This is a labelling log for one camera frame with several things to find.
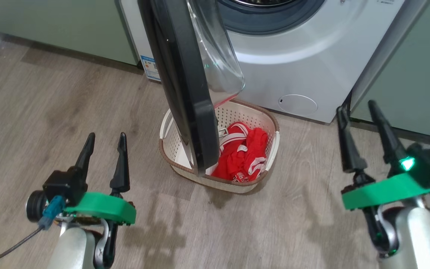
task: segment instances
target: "washing machine door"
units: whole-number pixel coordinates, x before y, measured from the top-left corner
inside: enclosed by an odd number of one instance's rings
[[[219,157],[215,107],[244,87],[216,0],[138,0],[138,5],[188,160],[203,175]]]

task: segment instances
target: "blue cable connector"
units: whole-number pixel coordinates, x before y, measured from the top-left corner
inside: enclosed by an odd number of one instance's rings
[[[54,219],[57,215],[63,212],[65,209],[65,200],[64,197],[58,195],[55,196],[49,205],[43,211],[43,217],[38,221],[38,225],[40,228],[44,230],[49,230],[49,227],[53,224]]]

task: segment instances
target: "white basket handle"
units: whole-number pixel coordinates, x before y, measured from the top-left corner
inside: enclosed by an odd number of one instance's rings
[[[167,136],[167,131],[169,130],[169,127],[172,125],[173,120],[174,120],[174,117],[172,117],[172,113],[170,112],[170,109],[169,109],[165,114],[165,116],[163,117],[162,125],[160,126],[160,133],[159,133],[160,139],[164,139]]]
[[[276,154],[278,152],[278,146],[280,145],[280,132],[276,131],[275,137],[273,138],[273,144],[271,146],[270,154],[268,155],[268,162],[265,167],[265,171],[270,170],[273,162],[275,161]]]

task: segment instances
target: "clothes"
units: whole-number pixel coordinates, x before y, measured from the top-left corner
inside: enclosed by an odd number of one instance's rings
[[[236,182],[255,180],[265,167],[268,135],[242,122],[231,124],[220,141],[220,158],[212,176]]]

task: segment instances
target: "laundry basket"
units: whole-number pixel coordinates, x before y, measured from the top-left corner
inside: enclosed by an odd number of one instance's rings
[[[251,129],[260,127],[268,134],[266,165],[257,179],[252,182],[233,182],[210,175],[196,176],[184,151],[170,110],[165,114],[160,128],[160,153],[174,171],[183,177],[212,188],[244,194],[256,187],[268,175],[268,171],[273,165],[280,143],[278,122],[266,109],[233,100],[217,107],[215,114],[219,130],[229,127],[234,122],[242,121]]]

